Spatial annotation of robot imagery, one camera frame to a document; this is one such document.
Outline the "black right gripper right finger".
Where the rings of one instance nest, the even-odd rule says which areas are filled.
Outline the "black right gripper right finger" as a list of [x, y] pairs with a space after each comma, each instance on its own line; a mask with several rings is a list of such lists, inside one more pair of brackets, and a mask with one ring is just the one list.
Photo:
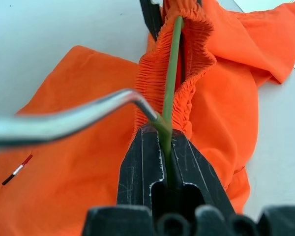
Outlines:
[[174, 130], [172, 144], [183, 183], [183, 202], [189, 204], [192, 211], [201, 205], [211, 205], [222, 214], [235, 214], [213, 166], [191, 141]]

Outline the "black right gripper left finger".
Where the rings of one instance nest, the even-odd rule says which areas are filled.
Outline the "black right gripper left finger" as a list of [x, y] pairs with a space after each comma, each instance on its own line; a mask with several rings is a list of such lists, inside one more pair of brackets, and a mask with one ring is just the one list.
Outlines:
[[121, 164], [118, 205], [152, 206], [152, 187], [165, 179], [164, 157], [157, 130], [140, 127]]

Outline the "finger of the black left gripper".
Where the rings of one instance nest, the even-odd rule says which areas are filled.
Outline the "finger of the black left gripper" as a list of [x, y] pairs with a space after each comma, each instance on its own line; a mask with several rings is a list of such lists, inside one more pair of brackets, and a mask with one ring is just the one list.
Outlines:
[[157, 41], [161, 27], [163, 26], [160, 5], [151, 0], [140, 0], [140, 5], [146, 27], [154, 41]]

